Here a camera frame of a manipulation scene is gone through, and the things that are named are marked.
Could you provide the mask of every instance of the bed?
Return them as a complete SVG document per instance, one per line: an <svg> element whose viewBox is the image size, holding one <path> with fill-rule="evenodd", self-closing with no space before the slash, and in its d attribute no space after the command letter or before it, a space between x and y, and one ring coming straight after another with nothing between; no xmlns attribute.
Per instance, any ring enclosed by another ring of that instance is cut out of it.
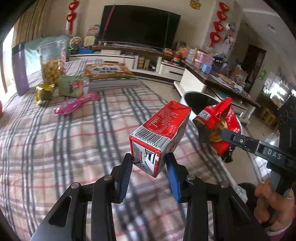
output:
<svg viewBox="0 0 296 241"><path fill-rule="evenodd" d="M85 64L66 63L67 75L81 75ZM21 240L29 240L55 202L73 182L93 183L119 165L130 152L128 135L166 104L146 86L100 92L72 114L55 116L65 100L55 97L37 106L41 73L28 76L31 89L19 97L10 91L0 119L0 208ZM188 124L174 155L189 173L205 182L227 181L246 201L216 151L197 141ZM113 204L117 240L183 240L186 205L174 200L166 168L157 178L133 166L126 198ZM209 205L209 240L213 238ZM87 235L90 237L88 205Z"/></svg>

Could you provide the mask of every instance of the barcode number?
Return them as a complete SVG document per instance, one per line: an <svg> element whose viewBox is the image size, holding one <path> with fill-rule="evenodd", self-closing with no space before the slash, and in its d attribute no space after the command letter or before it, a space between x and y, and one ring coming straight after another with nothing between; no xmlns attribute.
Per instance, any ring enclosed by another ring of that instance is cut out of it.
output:
<svg viewBox="0 0 296 241"><path fill-rule="evenodd" d="M209 115L210 115L210 113L202 110L197 116L200 116L201 118L206 120L209 117Z"/></svg>
<svg viewBox="0 0 296 241"><path fill-rule="evenodd" d="M135 134L135 137L147 142L147 144L150 144L154 147L159 147L159 148L162 147L165 141L168 139L167 137L160 136L147 129L142 129L138 131Z"/></svg>

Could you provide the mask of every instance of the red chinese knot decoration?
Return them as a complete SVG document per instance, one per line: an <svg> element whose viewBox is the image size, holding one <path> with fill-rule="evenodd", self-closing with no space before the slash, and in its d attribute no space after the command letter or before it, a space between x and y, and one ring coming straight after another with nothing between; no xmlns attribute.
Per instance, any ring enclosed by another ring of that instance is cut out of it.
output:
<svg viewBox="0 0 296 241"><path fill-rule="evenodd" d="M229 7L223 2L219 2L219 7L222 12L227 12L229 10Z"/></svg>
<svg viewBox="0 0 296 241"><path fill-rule="evenodd" d="M214 28L217 33L221 32L224 29L223 25L217 21L214 22Z"/></svg>
<svg viewBox="0 0 296 241"><path fill-rule="evenodd" d="M213 44L217 43L221 37L218 33L216 32L211 32L210 33L210 39L211 39L211 44L210 44L210 47L213 47Z"/></svg>
<svg viewBox="0 0 296 241"><path fill-rule="evenodd" d="M76 13L74 12L74 10L78 7L78 5L79 1L77 0L74 0L69 4L69 10L71 11L71 13L67 15L67 21L70 23L69 34L72 34L73 32L73 22L76 18Z"/></svg>
<svg viewBox="0 0 296 241"><path fill-rule="evenodd" d="M217 11L217 16L219 18L219 22L223 22L227 19L227 16L222 11Z"/></svg>
<svg viewBox="0 0 296 241"><path fill-rule="evenodd" d="M215 43L220 41L221 37L220 37L219 33L221 31L223 31L223 29L224 29L221 22L223 22L223 21L225 21L227 19L227 16L225 15L225 12L229 11L229 7L225 3L219 2L219 8L221 9L221 10L217 11L217 17L218 17L219 21L215 21L213 23L215 32L210 33L211 43L210 43L209 47L213 47L213 45Z"/></svg>

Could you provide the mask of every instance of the human hand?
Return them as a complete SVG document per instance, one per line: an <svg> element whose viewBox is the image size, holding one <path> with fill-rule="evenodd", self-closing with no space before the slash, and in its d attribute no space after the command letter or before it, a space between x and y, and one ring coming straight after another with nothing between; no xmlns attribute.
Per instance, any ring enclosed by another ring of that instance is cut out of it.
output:
<svg viewBox="0 0 296 241"><path fill-rule="evenodd" d="M271 189L270 179L267 179L265 183L260 183L255 189L255 196L258 197L257 206L254 209L254 216L259 223L268 221L270 214L266 208L266 200L269 205L278 210L279 213L275 217L275 220L271 220L271 231L279 231L288 227L294 218L294 193L290 189L289 195L285 198Z"/></svg>

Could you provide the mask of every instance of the pink box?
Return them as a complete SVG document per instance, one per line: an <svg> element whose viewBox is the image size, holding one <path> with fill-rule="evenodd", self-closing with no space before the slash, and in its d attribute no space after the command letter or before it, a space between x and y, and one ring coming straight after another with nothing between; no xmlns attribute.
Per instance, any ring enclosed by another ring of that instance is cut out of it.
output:
<svg viewBox="0 0 296 241"><path fill-rule="evenodd" d="M195 61L197 61L197 60L203 64L211 65L214 58L207 53L204 53L202 51L197 51L197 57L196 57Z"/></svg>
<svg viewBox="0 0 296 241"><path fill-rule="evenodd" d="M201 61L199 61L199 60L196 60L194 62L194 66L200 69L203 66L203 63Z"/></svg>

